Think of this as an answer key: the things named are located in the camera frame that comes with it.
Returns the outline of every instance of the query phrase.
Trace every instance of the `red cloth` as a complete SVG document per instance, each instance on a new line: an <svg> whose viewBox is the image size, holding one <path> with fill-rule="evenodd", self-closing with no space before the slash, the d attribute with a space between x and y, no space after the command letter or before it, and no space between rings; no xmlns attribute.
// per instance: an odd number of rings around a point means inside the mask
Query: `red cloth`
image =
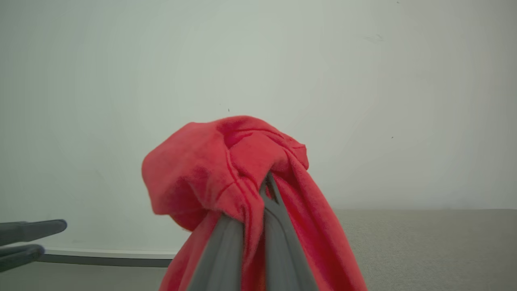
<svg viewBox="0 0 517 291"><path fill-rule="evenodd" d="M345 233L307 169L305 145L239 116L189 123L152 150L142 175L156 214L193 231L160 290L187 288L221 212L245 224L242 290L264 290L264 203L271 170L321 291L367 290Z"/></svg>

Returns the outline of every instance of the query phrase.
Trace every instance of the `baseboard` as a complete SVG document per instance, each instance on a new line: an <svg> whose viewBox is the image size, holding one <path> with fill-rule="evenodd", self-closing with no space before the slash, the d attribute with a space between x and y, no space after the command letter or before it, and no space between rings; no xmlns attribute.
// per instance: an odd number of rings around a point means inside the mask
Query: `baseboard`
<svg viewBox="0 0 517 291"><path fill-rule="evenodd" d="M44 254L38 261L44 263L118 266L118 267L156 267L166 268L171 259L132 259L132 258L106 258L87 256L65 256Z"/></svg>
<svg viewBox="0 0 517 291"><path fill-rule="evenodd" d="M171 260L178 252L175 251L123 251L123 250L93 250L45 247L45 254L58 256L126 258L126 259L168 259Z"/></svg>

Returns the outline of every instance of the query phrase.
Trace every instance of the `red towel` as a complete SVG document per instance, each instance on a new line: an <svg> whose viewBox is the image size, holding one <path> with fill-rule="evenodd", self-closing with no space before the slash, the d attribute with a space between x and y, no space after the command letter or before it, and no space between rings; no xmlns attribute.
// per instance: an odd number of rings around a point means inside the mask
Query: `red towel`
<svg viewBox="0 0 517 291"><path fill-rule="evenodd" d="M321 291L367 290L345 233L307 169L305 145L253 117L189 123L152 150L142 175L156 214L193 231L160 290L186 290L221 212L245 224L242 290L264 290L264 203L271 170Z"/></svg>

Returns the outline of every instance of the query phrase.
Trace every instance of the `gray carpet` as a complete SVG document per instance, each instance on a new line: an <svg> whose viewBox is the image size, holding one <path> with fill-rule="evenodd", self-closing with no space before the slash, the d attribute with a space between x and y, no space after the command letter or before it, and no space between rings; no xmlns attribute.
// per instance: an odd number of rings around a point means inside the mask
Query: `gray carpet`
<svg viewBox="0 0 517 291"><path fill-rule="evenodd" d="M517 290L517 210L336 211L370 291ZM157 290L164 268L33 263L0 290Z"/></svg>

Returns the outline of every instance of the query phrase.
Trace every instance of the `black object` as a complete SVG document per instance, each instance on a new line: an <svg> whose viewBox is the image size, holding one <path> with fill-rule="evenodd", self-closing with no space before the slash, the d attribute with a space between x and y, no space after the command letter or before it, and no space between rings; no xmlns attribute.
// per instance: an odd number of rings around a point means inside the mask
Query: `black object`
<svg viewBox="0 0 517 291"><path fill-rule="evenodd" d="M64 220L0 223L0 247L51 236L65 230L66 227ZM0 272L36 261L44 253L45 249L38 244L0 248Z"/></svg>
<svg viewBox="0 0 517 291"><path fill-rule="evenodd" d="M262 182L260 195L264 200L266 289L317 291L316 280L271 173ZM243 241L243 224L222 214L187 291L239 291Z"/></svg>

